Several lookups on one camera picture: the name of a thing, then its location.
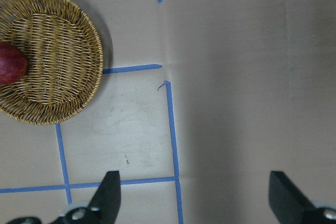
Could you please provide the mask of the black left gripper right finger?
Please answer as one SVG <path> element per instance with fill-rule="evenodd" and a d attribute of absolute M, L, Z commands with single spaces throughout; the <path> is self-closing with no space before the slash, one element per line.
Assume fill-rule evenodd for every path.
<path fill-rule="evenodd" d="M 319 211 L 281 171 L 270 172 L 268 202 L 279 223 L 317 223 Z"/>

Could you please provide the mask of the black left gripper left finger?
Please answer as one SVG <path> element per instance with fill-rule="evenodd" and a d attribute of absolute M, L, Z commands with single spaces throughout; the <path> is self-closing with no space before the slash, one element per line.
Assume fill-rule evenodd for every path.
<path fill-rule="evenodd" d="M 115 223 L 121 206 L 119 171 L 104 176 L 88 205 L 88 223 Z"/>

